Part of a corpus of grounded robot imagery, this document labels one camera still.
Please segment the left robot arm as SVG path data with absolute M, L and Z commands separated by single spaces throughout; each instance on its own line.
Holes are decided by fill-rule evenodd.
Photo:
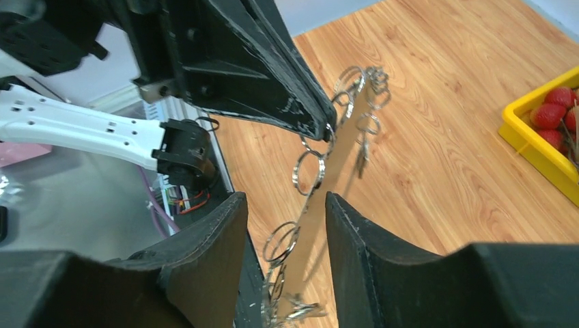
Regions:
M 330 139 L 334 106 L 274 1 L 2 1 L 1 76 L 51 76 L 104 59 L 104 24 L 128 35 L 141 98 Z M 103 154 L 202 190 L 214 181 L 210 136 L 192 120 L 138 120 L 1 85 L 1 140 Z

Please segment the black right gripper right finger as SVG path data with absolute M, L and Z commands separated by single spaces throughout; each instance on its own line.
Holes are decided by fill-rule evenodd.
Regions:
M 578 246 L 471 243 L 422 249 L 328 193 L 340 327 L 577 327 Z

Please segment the metal key holder plate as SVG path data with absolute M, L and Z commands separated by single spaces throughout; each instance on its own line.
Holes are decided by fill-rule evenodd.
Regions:
M 327 149 L 317 151 L 302 139 L 305 151 L 293 168 L 293 185 L 305 197 L 300 216 L 273 230 L 262 248 L 268 266 L 262 287 L 263 327 L 297 327 L 301 320 L 326 315 L 323 305 L 302 298 L 324 255 L 320 251 L 315 264 L 307 266 L 324 220 L 326 193 L 334 190 L 353 150 L 358 154 L 350 178 L 363 175 L 369 139 L 381 131 L 376 111 L 391 100 L 389 75 L 381 66 L 347 68 L 334 91 L 332 103 L 339 117 L 334 126 L 328 126 Z

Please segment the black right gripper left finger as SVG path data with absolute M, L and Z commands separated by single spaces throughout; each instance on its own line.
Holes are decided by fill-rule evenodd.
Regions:
M 232 327 L 248 204 L 232 193 L 197 223 L 125 260 L 1 253 L 2 327 Z

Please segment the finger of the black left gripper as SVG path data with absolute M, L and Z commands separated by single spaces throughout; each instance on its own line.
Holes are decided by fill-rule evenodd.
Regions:
M 175 96 L 329 140 L 335 110 L 273 1 L 133 1 L 131 27 L 136 85 L 147 102 Z

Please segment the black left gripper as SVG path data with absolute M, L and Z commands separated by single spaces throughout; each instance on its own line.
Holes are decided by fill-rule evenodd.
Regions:
M 69 72 L 109 51 L 97 41 L 105 24 L 127 33 L 140 70 L 133 83 L 148 103 L 181 92 L 164 48 L 160 1 L 2 1 L 1 89 L 17 75 Z

